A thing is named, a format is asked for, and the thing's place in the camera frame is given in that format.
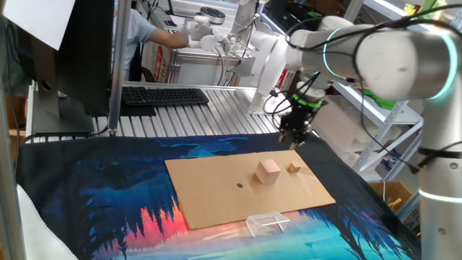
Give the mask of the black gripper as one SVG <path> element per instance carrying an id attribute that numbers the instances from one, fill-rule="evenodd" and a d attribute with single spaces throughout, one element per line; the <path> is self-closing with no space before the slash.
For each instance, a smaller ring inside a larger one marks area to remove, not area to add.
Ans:
<path id="1" fill-rule="evenodd" d="M 292 137 L 290 150 L 304 145 L 308 134 L 312 131 L 311 121 L 318 113 L 318 108 L 308 105 L 293 105 L 290 113 L 281 117 L 279 125 L 279 143 L 284 142 L 286 137 Z"/>

